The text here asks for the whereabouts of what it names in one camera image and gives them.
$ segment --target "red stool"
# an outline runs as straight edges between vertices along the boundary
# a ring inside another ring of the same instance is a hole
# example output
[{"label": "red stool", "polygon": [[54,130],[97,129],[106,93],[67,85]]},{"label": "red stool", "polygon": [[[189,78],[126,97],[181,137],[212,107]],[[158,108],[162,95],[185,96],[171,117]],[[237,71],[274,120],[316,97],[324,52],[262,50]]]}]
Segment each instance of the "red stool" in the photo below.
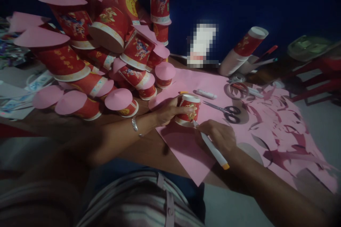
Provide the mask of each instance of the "red stool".
[{"label": "red stool", "polygon": [[322,74],[319,74],[303,82],[302,84],[305,87],[309,87],[311,85],[318,84],[327,80],[330,80],[330,82],[291,98],[293,102],[306,99],[308,97],[315,96],[324,92],[341,90],[341,59],[335,60],[332,58],[318,58],[316,60],[313,60],[311,63],[303,66],[302,68],[291,72],[289,75],[283,77],[282,79],[284,80],[289,77],[296,76],[297,74],[315,69],[320,69],[322,71]]}]

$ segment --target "wooden table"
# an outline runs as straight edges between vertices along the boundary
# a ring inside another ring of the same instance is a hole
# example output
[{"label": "wooden table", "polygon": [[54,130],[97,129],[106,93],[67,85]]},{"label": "wooden table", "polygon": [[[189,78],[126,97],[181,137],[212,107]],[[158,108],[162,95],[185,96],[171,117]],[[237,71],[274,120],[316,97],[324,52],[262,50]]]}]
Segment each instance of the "wooden table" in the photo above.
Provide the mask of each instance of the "wooden table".
[{"label": "wooden table", "polygon": [[[187,66],[169,58],[169,62],[176,68],[186,69]],[[193,71],[202,71],[203,69],[191,69]],[[148,101],[139,98],[137,91],[133,92],[133,96],[139,103],[139,111],[137,115],[142,115],[149,112]],[[60,143],[64,143],[77,136],[79,132],[88,128],[89,126],[100,126],[107,123],[123,120],[124,118],[105,109],[102,116],[94,121],[84,121],[77,117],[60,116],[55,112],[46,110],[33,110],[24,120],[21,121],[8,121],[7,119],[0,118],[0,122],[6,125],[14,126],[17,128],[30,131],[40,136],[48,136],[56,139]],[[157,168],[173,174],[188,177],[189,175],[182,167],[180,162],[171,152],[164,140],[160,137],[156,130],[151,131],[145,137],[131,145],[128,149],[119,155],[120,158],[133,161],[142,165]],[[239,182],[235,184],[236,179],[230,178],[226,172],[218,165],[214,165],[211,172],[205,178],[206,183],[217,185],[224,188],[239,190]]]}]

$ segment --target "scissors blade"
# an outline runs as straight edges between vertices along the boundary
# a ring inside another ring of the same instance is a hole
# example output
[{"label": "scissors blade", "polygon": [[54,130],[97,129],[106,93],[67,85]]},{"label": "scissors blade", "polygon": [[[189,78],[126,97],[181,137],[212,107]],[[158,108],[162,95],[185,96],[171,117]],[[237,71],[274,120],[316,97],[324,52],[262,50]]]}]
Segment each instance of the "scissors blade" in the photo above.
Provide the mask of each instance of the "scissors blade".
[{"label": "scissors blade", "polygon": [[206,104],[206,105],[208,105],[208,106],[211,106],[211,107],[213,107],[213,108],[215,108],[215,109],[218,109],[218,110],[221,110],[221,111],[225,111],[223,108],[221,108],[221,107],[219,107],[219,106],[216,106],[216,105],[214,105],[214,104],[211,104],[211,103],[209,103],[209,102],[204,101],[204,104]]}]

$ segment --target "dark blue wall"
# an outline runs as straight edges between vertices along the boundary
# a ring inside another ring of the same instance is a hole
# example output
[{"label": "dark blue wall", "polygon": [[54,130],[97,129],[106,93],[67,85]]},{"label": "dark blue wall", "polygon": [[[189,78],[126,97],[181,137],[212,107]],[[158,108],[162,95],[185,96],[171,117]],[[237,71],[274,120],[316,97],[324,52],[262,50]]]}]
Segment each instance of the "dark blue wall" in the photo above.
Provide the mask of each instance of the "dark blue wall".
[{"label": "dark blue wall", "polygon": [[[139,0],[149,9],[149,0]],[[37,0],[4,0],[1,16],[13,11],[52,17],[47,5]],[[172,24],[169,46],[172,53],[186,55],[187,36],[199,19],[219,24],[216,50],[212,56],[222,60],[252,26],[262,26],[269,36],[255,51],[262,54],[277,44],[273,56],[303,34],[341,39],[341,0],[170,0]]]}]

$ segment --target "scissors handle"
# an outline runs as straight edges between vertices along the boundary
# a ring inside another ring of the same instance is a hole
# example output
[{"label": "scissors handle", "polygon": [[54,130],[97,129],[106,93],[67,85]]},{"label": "scissors handle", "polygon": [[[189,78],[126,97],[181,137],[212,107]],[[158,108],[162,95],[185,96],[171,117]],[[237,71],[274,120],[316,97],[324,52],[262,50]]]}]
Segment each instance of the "scissors handle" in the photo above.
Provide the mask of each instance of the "scissors handle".
[{"label": "scissors handle", "polygon": [[228,122],[233,123],[233,124],[238,124],[240,123],[240,118],[238,118],[237,116],[235,116],[232,113],[224,113],[224,117],[228,120]]},{"label": "scissors handle", "polygon": [[228,111],[229,113],[233,113],[233,114],[240,114],[241,113],[241,110],[236,106],[227,106],[224,109],[226,111]]}]

